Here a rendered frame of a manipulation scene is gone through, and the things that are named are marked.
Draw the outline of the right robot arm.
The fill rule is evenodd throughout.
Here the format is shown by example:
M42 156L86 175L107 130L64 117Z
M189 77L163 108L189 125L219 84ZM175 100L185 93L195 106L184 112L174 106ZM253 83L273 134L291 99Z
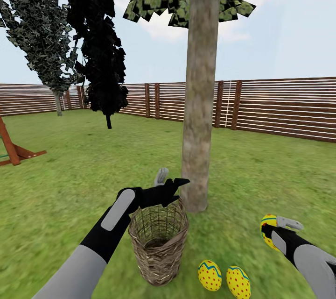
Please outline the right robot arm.
M336 257L296 235L304 230L299 221L277 216L277 227L262 226L261 231L306 279L318 299L336 299Z

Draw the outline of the easter egg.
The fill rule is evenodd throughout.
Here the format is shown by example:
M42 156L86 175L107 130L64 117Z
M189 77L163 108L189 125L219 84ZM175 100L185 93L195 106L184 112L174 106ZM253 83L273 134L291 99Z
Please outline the easter egg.
M262 219L262 222L261 222L261 225L260 225L260 230L261 230L262 226L265 226L266 224L267 224L267 225L272 225L272 226L274 226L274 227L277 227L277 224L278 224L278 222L277 222L277 216L274 216L274 215L266 215L266 216ZM261 231L261 234L262 234L264 240L266 241L266 243L267 243L270 247L272 247L273 249L275 249L275 250L277 250L277 251L280 252L280 250L273 244L272 239L267 238L266 235L265 235L265 233L263 233L262 231Z
M213 260L204 260L198 268L198 277L201 284L209 291L219 290L222 276L218 265Z
M238 299L249 299L251 283L245 272L238 266L231 266L226 272L226 282L230 291Z

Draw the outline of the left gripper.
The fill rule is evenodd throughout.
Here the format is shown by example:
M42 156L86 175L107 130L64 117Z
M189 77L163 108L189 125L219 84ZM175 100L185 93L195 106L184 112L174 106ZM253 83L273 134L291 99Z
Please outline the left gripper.
M180 196L175 195L178 187L189 182L189 179L184 178L175 178L174 181L172 181L172 179L167 179L164 185L151 187L155 195L153 206L162 204L163 207L167 207L171 202L180 198Z

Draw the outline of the wicker basket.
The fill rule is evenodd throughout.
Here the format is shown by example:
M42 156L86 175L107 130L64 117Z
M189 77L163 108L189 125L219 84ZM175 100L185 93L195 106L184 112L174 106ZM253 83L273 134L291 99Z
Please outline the wicker basket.
M128 234L137 259L140 275L152 286L165 286L180 270L182 253L189 228L183 199L139 208L130 214Z

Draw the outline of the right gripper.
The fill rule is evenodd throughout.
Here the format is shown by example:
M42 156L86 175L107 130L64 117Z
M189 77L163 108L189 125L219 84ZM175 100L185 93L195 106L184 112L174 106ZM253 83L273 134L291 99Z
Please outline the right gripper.
M274 226L272 226L272 225L265 225L265 226L262 226L262 228L261 228L261 231L263 232L263 233L265 233L265 235L266 235L266 237L267 238L272 238L272 232L273 232L273 230L278 230L279 229L279 227L274 227Z

